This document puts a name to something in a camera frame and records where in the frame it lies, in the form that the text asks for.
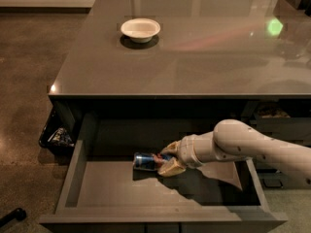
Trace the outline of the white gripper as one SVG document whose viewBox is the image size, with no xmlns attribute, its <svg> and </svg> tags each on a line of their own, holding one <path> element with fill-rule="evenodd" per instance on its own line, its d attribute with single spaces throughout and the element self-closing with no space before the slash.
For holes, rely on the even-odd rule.
<svg viewBox="0 0 311 233">
<path fill-rule="evenodd" d="M 172 156 L 177 155 L 178 159 L 172 157 L 164 162 L 157 173 L 162 177 L 173 177 L 184 173 L 186 167 L 194 169 L 202 166 L 202 156 L 207 152 L 207 146 L 207 140 L 198 135 L 186 136 L 180 142 L 172 142 L 160 153 Z"/>
</svg>

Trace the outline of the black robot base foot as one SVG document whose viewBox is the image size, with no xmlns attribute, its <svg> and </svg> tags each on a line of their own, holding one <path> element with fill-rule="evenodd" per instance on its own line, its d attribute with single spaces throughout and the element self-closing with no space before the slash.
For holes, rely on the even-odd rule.
<svg viewBox="0 0 311 233">
<path fill-rule="evenodd" d="M 9 223 L 14 219 L 16 219 L 17 221 L 22 221 L 26 219 L 26 217 L 27 217 L 26 210 L 22 208 L 16 208 L 7 215 L 0 218 L 0 227 L 4 226 L 5 224 Z"/>
</svg>

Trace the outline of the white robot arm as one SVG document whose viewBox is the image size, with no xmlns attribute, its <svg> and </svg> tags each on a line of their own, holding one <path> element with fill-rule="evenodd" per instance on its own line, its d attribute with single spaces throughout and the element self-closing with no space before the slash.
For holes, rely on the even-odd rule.
<svg viewBox="0 0 311 233">
<path fill-rule="evenodd" d="M 157 171 L 172 177 L 209 162 L 240 161 L 255 158 L 298 182 L 311 183 L 311 149 L 274 139 L 235 119 L 225 119 L 214 130 L 189 135 L 165 147 L 161 154 L 171 155 Z"/>
</svg>

